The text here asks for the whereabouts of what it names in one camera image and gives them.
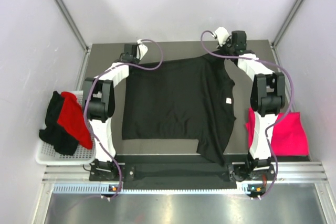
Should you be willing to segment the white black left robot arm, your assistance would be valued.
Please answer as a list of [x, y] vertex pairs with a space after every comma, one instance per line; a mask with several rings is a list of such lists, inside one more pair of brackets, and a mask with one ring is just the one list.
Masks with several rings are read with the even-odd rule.
[[125, 44], [124, 51], [112, 65], [96, 77], [85, 79], [82, 89], [82, 108], [86, 111], [92, 136], [95, 139], [96, 159], [111, 161], [113, 146], [111, 118], [115, 111], [114, 88], [129, 76], [129, 63], [138, 64], [142, 58], [139, 44]]

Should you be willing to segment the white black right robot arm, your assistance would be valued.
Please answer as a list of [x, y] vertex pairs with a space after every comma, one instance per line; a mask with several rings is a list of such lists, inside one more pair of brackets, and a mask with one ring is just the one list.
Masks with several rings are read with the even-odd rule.
[[247, 36], [242, 30], [231, 34], [224, 27], [214, 31], [218, 49], [252, 80], [250, 107], [254, 111], [253, 142], [249, 148], [245, 174], [252, 180], [270, 168], [270, 143], [274, 123], [285, 105], [285, 76], [267, 68], [251, 50], [247, 50]]

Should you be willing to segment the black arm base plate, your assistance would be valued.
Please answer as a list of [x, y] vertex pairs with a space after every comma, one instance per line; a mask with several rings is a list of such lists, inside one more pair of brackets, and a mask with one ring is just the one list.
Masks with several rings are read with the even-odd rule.
[[272, 181], [274, 166], [249, 172], [245, 154], [224, 155], [224, 165], [196, 154], [118, 154], [111, 161], [90, 164], [91, 182], [122, 182], [125, 189], [233, 189], [237, 182]]

